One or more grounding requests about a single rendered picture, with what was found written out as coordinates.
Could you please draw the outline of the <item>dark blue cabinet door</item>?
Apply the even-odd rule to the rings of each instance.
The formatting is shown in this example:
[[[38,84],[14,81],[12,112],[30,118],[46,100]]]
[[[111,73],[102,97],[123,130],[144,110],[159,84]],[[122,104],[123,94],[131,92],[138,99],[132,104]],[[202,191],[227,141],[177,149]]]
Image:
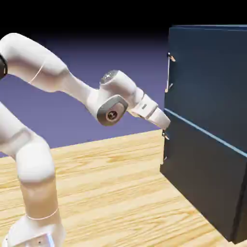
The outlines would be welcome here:
[[[169,109],[161,173],[229,242],[247,240],[247,153]]]
[[[247,153],[247,30],[173,27],[167,109]]]

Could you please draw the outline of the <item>dark blue cabinet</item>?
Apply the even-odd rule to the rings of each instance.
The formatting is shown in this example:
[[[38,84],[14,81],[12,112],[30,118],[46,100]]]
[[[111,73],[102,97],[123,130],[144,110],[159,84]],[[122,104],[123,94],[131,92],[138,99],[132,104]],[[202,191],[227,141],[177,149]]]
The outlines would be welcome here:
[[[247,240],[247,25],[169,30],[160,172],[228,241]]]

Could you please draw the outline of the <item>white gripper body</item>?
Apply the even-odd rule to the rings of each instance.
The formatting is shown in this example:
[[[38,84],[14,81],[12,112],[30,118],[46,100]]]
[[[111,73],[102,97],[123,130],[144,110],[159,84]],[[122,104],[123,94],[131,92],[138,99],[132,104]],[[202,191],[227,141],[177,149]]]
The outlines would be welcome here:
[[[153,123],[160,129],[167,129],[170,125],[170,119],[166,114],[159,108],[156,108],[154,112],[147,119],[148,122]]]

